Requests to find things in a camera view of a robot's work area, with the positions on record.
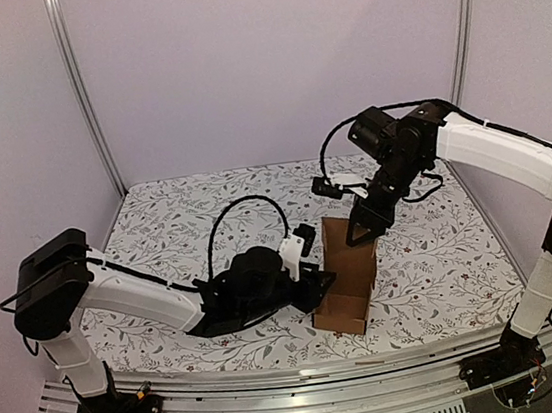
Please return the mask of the brown cardboard box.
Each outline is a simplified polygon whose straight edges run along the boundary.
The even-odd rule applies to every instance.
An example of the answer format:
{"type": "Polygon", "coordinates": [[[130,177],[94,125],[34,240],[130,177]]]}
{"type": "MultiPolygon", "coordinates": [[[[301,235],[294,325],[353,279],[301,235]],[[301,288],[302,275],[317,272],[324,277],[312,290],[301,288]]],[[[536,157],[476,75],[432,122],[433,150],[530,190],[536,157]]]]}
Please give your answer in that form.
{"type": "Polygon", "coordinates": [[[335,273],[336,279],[313,314],[313,328],[364,335],[378,273],[377,241],[350,247],[347,219],[326,217],[321,224],[324,270],[335,273]]]}

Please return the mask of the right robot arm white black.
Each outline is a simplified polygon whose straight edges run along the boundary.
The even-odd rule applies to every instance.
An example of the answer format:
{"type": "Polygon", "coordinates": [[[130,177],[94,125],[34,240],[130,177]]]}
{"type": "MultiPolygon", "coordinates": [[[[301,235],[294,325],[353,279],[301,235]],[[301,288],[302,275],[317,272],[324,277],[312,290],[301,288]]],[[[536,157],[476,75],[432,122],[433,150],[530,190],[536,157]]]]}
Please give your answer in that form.
{"type": "MultiPolygon", "coordinates": [[[[406,198],[416,176],[437,160],[480,168],[521,184],[552,201],[552,142],[481,120],[454,104],[425,99],[405,104],[408,114],[393,118],[391,106],[369,107],[346,119],[348,138],[378,163],[370,179],[331,174],[326,182],[355,201],[349,227],[365,230],[364,241],[383,235],[394,222],[397,203],[406,198]]],[[[494,368],[515,375],[531,357],[526,340],[539,333],[552,310],[552,216],[541,255],[524,295],[494,352],[494,368]]]]}

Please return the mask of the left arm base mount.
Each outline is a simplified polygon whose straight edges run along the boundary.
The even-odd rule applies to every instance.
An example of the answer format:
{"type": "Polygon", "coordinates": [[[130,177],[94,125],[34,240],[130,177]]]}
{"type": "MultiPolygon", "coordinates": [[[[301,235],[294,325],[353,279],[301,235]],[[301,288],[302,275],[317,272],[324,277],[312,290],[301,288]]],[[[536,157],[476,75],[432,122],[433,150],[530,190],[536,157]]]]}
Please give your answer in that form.
{"type": "Polygon", "coordinates": [[[145,381],[137,391],[119,392],[110,383],[99,396],[82,397],[76,390],[77,413],[162,413],[164,399],[151,390],[152,383],[145,381]]]}

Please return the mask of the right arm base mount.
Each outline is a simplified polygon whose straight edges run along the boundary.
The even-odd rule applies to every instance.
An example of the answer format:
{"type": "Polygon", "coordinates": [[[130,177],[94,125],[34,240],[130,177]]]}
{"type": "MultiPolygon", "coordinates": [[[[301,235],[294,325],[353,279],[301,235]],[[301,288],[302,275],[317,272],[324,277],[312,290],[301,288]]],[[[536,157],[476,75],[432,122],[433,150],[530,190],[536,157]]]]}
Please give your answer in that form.
{"type": "Polygon", "coordinates": [[[528,371],[546,361],[537,337],[526,338],[511,330],[500,335],[497,348],[466,357],[459,363],[459,378],[476,389],[528,371]]]}

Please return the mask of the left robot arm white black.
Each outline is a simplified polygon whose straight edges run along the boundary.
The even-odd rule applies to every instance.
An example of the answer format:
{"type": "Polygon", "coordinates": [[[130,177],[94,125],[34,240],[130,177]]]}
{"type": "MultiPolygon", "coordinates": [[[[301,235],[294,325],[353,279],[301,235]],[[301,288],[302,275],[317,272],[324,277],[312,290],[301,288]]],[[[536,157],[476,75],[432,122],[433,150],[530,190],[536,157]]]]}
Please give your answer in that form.
{"type": "Polygon", "coordinates": [[[315,237],[302,224],[278,249],[254,246],[228,269],[185,286],[113,263],[66,229],[19,265],[15,294],[0,303],[17,331],[40,344],[57,369],[88,398],[95,413],[126,413],[125,396],[111,389],[110,370],[74,319],[78,309],[104,309],[146,318],[198,338],[258,325],[284,307],[307,314],[322,303],[335,273],[305,260],[315,237]]]}

